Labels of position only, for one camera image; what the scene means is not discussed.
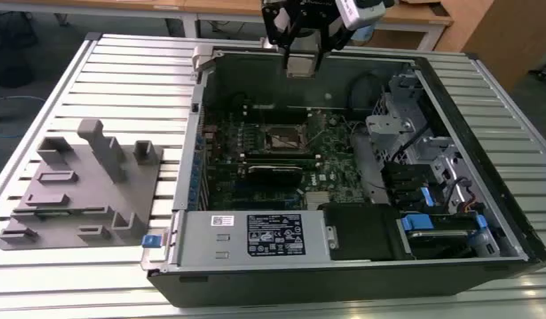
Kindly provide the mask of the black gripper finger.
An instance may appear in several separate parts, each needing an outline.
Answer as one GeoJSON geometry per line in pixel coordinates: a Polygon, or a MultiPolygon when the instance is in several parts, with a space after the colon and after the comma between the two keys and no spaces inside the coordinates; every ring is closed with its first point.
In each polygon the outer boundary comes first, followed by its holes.
{"type": "Polygon", "coordinates": [[[349,29],[344,23],[342,17],[320,29],[320,42],[317,45],[317,54],[314,56],[314,71],[318,72],[326,55],[341,50],[349,42],[349,29]]]}
{"type": "Polygon", "coordinates": [[[262,1],[262,18],[268,39],[282,53],[282,68],[288,70],[292,45],[300,32],[300,2],[262,1]]]}

